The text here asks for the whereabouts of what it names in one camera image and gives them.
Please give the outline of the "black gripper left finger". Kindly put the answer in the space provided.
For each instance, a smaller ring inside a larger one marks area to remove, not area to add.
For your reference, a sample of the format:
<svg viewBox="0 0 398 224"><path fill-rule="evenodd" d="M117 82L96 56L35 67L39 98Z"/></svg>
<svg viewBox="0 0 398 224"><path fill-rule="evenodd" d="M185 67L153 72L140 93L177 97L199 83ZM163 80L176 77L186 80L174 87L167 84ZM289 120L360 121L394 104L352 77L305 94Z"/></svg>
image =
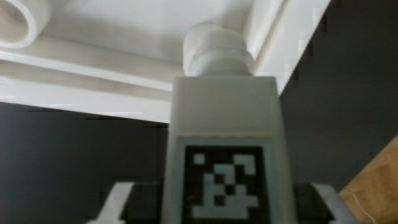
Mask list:
<svg viewBox="0 0 398 224"><path fill-rule="evenodd" d="M128 224L122 218L130 195L137 192L137 188L144 186L160 186L158 182L115 182L105 198L103 206L96 218L87 224Z"/></svg>

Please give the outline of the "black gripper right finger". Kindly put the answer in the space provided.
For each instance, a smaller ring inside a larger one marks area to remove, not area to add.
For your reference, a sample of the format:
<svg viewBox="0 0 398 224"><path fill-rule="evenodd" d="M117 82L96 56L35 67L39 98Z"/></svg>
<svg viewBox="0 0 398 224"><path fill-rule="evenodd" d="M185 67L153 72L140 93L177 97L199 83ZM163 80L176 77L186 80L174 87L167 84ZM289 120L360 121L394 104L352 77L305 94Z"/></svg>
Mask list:
<svg viewBox="0 0 398 224"><path fill-rule="evenodd" d="M329 184L293 185L298 224L360 224Z"/></svg>

